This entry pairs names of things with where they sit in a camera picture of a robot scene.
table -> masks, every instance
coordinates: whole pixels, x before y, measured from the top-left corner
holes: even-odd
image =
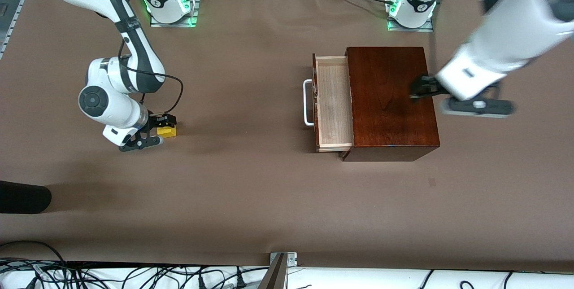
[[[68,260],[258,265],[292,250],[307,266],[571,270],[570,41],[505,80],[515,115],[438,114],[441,147],[416,162],[314,152],[301,101],[312,53],[423,46],[436,72],[480,7],[443,0],[436,13],[433,38],[388,32],[374,1],[202,0],[194,29],[145,28],[185,83],[178,137],[121,153],[76,105],[90,61],[117,53],[113,23],[26,0],[0,61],[0,179],[49,185],[54,200],[0,216],[0,240],[43,240]],[[161,111],[177,92],[167,82],[145,103]]]

wooden cabinet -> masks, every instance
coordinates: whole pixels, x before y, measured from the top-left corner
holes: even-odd
[[[413,101],[410,83],[425,74],[421,47],[349,47],[313,55],[318,152],[347,162],[410,162],[440,146],[432,98]]]

handle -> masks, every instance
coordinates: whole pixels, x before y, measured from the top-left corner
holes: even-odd
[[[305,86],[308,83],[313,83],[313,80],[312,79],[305,79],[305,81],[303,82],[303,120],[305,121],[305,125],[315,126],[314,122],[309,122],[307,120],[307,89],[305,88]]]

